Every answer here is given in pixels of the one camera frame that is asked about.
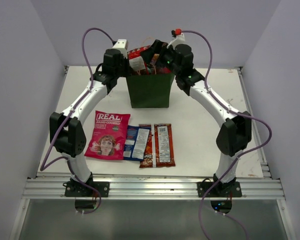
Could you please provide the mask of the red candy bag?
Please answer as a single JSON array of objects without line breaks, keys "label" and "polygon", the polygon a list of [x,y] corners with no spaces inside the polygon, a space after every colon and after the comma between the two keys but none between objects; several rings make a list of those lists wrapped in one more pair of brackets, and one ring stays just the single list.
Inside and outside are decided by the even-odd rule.
[{"label": "red candy bag", "polygon": [[140,55],[140,53],[142,51],[145,51],[149,47],[150,47],[149,45],[142,46],[142,47],[135,48],[135,49],[132,49],[127,52],[129,65],[133,69],[134,74],[151,75],[151,74],[157,73],[155,64],[158,60],[159,54],[154,54],[150,63],[145,63],[143,58]]}]

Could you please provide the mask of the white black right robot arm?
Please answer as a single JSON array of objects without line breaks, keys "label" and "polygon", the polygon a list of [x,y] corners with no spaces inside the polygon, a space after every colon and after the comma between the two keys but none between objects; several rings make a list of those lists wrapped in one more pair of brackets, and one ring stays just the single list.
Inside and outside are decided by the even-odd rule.
[{"label": "white black right robot arm", "polygon": [[194,68],[192,48],[184,43],[176,46],[155,40],[140,53],[145,63],[158,55],[157,66],[171,71],[177,86],[200,103],[219,126],[216,145],[220,151],[218,168],[213,180],[218,185],[230,185],[236,181],[238,156],[252,140],[252,120],[249,112],[239,112],[228,105],[207,84],[206,78]]}]

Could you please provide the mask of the pink Real chips bag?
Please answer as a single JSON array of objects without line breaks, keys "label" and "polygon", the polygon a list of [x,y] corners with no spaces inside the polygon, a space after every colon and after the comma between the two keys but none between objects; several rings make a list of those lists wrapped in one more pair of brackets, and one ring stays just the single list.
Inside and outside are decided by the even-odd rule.
[{"label": "pink Real chips bag", "polygon": [[92,137],[84,156],[106,161],[122,160],[130,117],[130,114],[97,110]]}]

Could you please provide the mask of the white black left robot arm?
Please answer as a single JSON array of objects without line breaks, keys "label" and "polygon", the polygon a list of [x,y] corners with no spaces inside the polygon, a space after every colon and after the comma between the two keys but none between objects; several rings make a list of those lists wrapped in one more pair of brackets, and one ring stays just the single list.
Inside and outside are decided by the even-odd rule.
[{"label": "white black left robot arm", "polygon": [[61,113],[53,112],[49,118],[50,146],[67,162],[71,178],[86,183],[91,178],[84,156],[86,135],[84,122],[95,106],[117,85],[120,77],[130,71],[127,50],[113,47],[103,55],[101,70],[95,71],[85,90]]}]

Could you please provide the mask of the green brown paper bag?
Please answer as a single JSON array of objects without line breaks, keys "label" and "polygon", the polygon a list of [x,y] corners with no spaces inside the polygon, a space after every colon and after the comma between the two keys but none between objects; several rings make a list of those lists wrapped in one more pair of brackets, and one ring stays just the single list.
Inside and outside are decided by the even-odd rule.
[{"label": "green brown paper bag", "polygon": [[[141,47],[149,46],[144,41]],[[130,74],[126,83],[133,109],[168,108],[170,93],[175,76],[166,67],[155,65],[156,74],[134,74],[130,67]]]}]

